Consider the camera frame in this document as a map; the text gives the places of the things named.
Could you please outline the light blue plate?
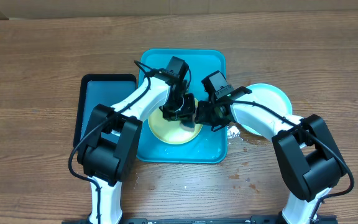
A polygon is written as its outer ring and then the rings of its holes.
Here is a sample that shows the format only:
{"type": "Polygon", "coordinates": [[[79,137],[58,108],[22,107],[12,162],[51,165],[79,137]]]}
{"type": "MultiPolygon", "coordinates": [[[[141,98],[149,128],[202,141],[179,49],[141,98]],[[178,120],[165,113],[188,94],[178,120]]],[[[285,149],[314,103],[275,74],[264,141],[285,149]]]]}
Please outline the light blue plate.
{"type": "MultiPolygon", "coordinates": [[[[245,94],[236,99],[236,101],[248,101],[264,105],[284,117],[293,115],[289,98],[279,88],[264,83],[253,84],[247,88],[251,90],[252,93],[245,94]]],[[[245,126],[247,130],[251,129],[252,133],[257,133],[269,141],[271,141],[272,137],[283,127],[287,129],[290,128],[288,124],[285,124],[276,116],[258,106],[234,103],[231,109],[237,123],[245,126]]]]}

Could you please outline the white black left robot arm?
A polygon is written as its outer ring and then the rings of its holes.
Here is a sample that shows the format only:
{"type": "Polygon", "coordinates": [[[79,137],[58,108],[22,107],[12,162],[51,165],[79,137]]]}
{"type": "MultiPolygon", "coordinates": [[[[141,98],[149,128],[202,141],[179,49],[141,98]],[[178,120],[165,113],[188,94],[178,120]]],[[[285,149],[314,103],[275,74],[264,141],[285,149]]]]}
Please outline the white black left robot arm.
{"type": "Polygon", "coordinates": [[[119,223],[122,218],[121,187],[137,155],[143,122],[160,110],[163,119],[178,121],[180,128],[195,130],[195,97],[188,93],[188,64],[172,57],[166,68],[150,68],[136,61],[144,73],[138,89],[112,105],[92,110],[84,136],[70,157],[83,166],[77,178],[91,184],[92,211],[86,223],[119,223]]]}

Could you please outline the yellow plate with blue stain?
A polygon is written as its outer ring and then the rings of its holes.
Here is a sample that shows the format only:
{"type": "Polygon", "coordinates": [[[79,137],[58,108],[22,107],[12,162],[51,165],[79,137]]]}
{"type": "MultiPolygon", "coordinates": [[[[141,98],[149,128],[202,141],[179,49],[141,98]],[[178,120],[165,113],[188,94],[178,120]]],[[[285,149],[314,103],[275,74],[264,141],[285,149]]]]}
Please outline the yellow plate with blue stain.
{"type": "Polygon", "coordinates": [[[202,124],[195,124],[193,128],[189,128],[180,121],[167,121],[159,109],[148,117],[148,124],[157,139],[173,145],[190,142],[199,135],[203,127],[202,124]]]}

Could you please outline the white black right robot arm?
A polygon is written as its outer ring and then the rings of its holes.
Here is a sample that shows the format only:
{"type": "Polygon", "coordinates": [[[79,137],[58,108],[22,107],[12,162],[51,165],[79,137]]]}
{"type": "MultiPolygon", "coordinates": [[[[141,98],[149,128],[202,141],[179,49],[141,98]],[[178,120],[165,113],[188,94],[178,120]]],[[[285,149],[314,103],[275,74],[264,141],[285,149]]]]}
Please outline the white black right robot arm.
{"type": "Polygon", "coordinates": [[[318,223],[317,211],[349,168],[325,123],[316,114],[307,118],[277,106],[271,91],[207,87],[195,121],[221,129],[230,122],[248,126],[269,139],[290,195],[281,212],[285,223],[318,223]]]}

